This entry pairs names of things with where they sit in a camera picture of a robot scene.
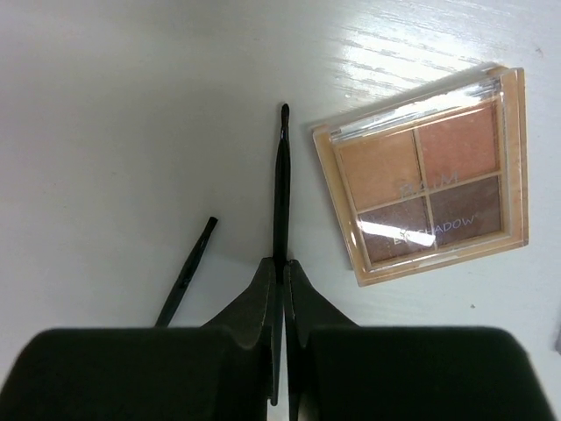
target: brush tip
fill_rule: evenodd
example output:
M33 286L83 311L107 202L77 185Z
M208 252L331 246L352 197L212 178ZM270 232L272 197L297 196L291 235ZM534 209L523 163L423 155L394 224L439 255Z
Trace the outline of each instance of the brush tip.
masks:
M289 117L290 117L290 107L288 107L288 104L285 103L284 105L282 105L282 110L280 111L280 120L283 126L288 125Z
M209 222L207 222L207 225L214 228L216 224L218 224L218 219L214 217L210 217Z

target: eyeshadow text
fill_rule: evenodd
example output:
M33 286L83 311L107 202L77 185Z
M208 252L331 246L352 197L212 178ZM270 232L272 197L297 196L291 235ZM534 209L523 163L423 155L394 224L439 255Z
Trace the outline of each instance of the eyeshadow text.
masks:
M444 222L441 225L435 225L435 230L430 232L429 230L417 230L417 232L423 232L425 234L431 235L438 235L444 234L445 232L457 230L463 226L468 226L473 224L473 220L475 219L475 215L471 215L469 218L458 218L453 221ZM394 239L394 244L400 244L407 242L405 239Z

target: brown eyeshadow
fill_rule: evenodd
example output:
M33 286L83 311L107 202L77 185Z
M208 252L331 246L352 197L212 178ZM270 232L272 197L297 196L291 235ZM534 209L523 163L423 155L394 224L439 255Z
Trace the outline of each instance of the brown eyeshadow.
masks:
M397 200L404 185L421 182L411 131L354 142L338 151L358 212Z
M430 246L390 237L384 227L380 229L368 223L412 232L430 232L425 201L422 197L360 214L359 226L363 231L366 251L371 263L430 248Z
M430 204L438 245L501 230L498 177L432 194Z
M429 189L496 170L494 127L493 103L419 127Z

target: white table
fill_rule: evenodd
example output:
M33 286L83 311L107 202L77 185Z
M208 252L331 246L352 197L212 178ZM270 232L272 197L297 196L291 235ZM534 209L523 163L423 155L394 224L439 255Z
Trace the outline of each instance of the white table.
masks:
M44 329L151 325L210 215L173 325L233 299L271 251L287 101L290 245L316 288L362 325L512 332L561 416L559 16L558 0L0 0L0 378ZM486 61L527 69L530 245L359 289L309 128Z

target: eyeshadow palette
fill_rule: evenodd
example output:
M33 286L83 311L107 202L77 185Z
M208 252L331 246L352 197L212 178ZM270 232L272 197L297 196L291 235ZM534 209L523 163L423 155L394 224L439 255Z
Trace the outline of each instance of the eyeshadow palette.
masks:
M360 285L528 244L521 69L480 71L314 140Z

